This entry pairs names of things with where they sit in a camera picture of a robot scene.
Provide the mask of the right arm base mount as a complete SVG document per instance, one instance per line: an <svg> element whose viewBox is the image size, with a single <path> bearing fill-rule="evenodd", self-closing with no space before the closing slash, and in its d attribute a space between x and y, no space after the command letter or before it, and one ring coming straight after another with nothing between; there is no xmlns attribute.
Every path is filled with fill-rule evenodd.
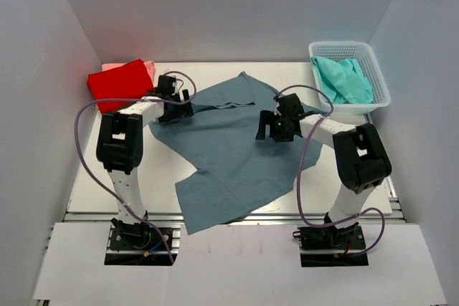
<svg viewBox="0 0 459 306"><path fill-rule="evenodd" d="M364 233L359 224L336 229L335 227L298 227L292 237L299 242L301 266L365 267L369 265Z"/></svg>

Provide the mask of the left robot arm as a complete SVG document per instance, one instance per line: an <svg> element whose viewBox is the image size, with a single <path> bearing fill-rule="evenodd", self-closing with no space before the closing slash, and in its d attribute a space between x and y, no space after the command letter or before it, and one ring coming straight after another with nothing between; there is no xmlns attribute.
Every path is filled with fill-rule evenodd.
<svg viewBox="0 0 459 306"><path fill-rule="evenodd" d="M170 71L158 77L156 87L140 100L102 115L96 158L103 164L118 202L116 224L130 226L127 240L137 248L151 241L151 230L144 226L148 212L141 200L138 167L143 158L143 129L150 124L168 124L193 116L187 89L180 90L183 72Z"/></svg>

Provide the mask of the grey-blue t-shirt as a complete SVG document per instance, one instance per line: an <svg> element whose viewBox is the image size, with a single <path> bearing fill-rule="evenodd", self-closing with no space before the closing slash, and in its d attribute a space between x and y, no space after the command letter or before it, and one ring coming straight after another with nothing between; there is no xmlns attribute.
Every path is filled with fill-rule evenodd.
<svg viewBox="0 0 459 306"><path fill-rule="evenodd" d="M198 92L192 117L150 125L157 140L196 169L176 183L188 234L221 224L215 215L204 215L205 201L222 207L222 216L246 214L293 190L304 139L255 140L260 111L274 109L276 94L274 87L241 72ZM321 149L320 143L309 143L303 169L316 165Z"/></svg>

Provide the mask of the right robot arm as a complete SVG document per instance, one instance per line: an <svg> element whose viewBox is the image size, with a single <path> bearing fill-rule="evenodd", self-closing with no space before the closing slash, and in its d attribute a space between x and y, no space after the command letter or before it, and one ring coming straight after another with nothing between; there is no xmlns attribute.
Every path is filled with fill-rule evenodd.
<svg viewBox="0 0 459 306"><path fill-rule="evenodd" d="M303 169L303 160L312 140L333 149L341 187L324 223L314 224L303 214L300 173L297 175L296 196L304 223L312 228L325 228L325 242L334 248L342 247L350 238L348 227L357 224L360 216L374 212L384 218L378 208L364 208L374 189L392 173L392 165L377 129L371 123L349 125L330 119L328 113L306 111L296 94L276 96L275 101L278 106L274 111L260 112L255 139L269 137L275 142L291 142L296 136L305 138L299 171Z"/></svg>

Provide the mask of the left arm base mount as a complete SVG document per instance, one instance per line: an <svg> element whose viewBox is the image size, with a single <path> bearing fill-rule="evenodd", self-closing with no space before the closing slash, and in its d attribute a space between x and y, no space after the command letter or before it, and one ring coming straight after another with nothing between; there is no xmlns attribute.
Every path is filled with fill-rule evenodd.
<svg viewBox="0 0 459 306"><path fill-rule="evenodd" d="M170 267L171 256L175 259L179 252L180 229L159 227L157 232L144 223L125 224L113 218L108 236L104 265Z"/></svg>

